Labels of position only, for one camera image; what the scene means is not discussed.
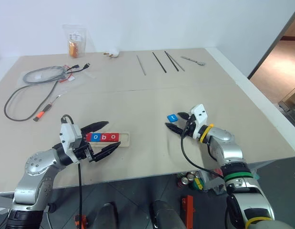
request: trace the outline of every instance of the white wall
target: white wall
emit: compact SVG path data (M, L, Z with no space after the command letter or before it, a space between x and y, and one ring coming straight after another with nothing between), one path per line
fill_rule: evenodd
M88 52L217 47L248 75L295 0L0 0L0 57L66 53L61 26L88 29Z

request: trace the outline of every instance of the plastic bag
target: plastic bag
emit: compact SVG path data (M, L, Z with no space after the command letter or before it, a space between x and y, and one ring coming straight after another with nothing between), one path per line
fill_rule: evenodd
M68 54L72 58L79 58L85 54L86 28L80 25L63 25L68 41Z
M34 85L33 90L41 92L44 88L45 91L42 93L47 93L55 81L58 81L53 94L59 95L76 89L92 80L86 71L67 74L67 69L69 69L69 66L64 65L22 72L17 80L16 89L27 85Z

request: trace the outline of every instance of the table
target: table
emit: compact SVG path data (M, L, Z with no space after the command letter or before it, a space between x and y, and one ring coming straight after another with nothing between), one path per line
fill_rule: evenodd
M248 163L295 156L295 150L206 49L167 51L185 72L177 72L164 51L155 54L167 73L151 51L122 52L118 58L108 58L102 53L88 53L74 60L65 54L20 57L0 82L0 193L14 191L29 156L60 141L63 114L71 115L79 127L109 121L102 131L130 133L129 147L118 148L97 163L81 162L84 185L193 170L181 153L180 137L164 123L168 121L167 115L188 112L197 104L204 104L208 123L235 135ZM206 62L206 66L183 60L182 55ZM3 106L21 73L52 65L83 66L86 62L91 64L90 68L70 82L68 92L39 122L13 122L3 115ZM26 117L51 86L26 90L13 101L9 114ZM63 90L59 86L56 93ZM217 167L205 145L186 138L184 148L196 164ZM68 166L54 181L54 187L76 185L76 165Z

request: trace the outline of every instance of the blue letter block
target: blue letter block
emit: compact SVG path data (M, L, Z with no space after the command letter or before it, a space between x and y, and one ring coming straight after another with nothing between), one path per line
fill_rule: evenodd
M177 118L177 116L176 116L175 114L170 114L169 116L167 116L167 119L168 119L171 123L178 121L178 118Z
M93 133L91 135L91 142L99 142L101 140L101 133Z

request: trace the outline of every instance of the metal rod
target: metal rod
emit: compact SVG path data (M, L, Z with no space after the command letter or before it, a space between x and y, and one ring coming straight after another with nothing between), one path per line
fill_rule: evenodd
M167 52L170 58L185 72L184 68Z
M137 58L138 58L138 61L139 61L140 66L141 66L141 68L142 68L142 72L143 72L143 74L146 75L146 73L145 73L145 71L144 71L144 69L143 69L142 63L141 63L141 61L140 61L138 55L137 55Z
M172 64L174 65L175 69L176 69L177 71L179 71L179 69L176 67L176 65L174 64L174 62L171 60L171 58L170 58L170 56L167 54L167 52L166 52L166 51L164 51L164 52L165 52L165 54L167 55L168 59L170 59L170 61L171 61Z
M155 56L155 58L157 59L159 65L162 67L163 71L166 73L165 68L163 67L163 65L161 64L161 62L158 60L157 56L155 55L155 53L153 53L153 55Z

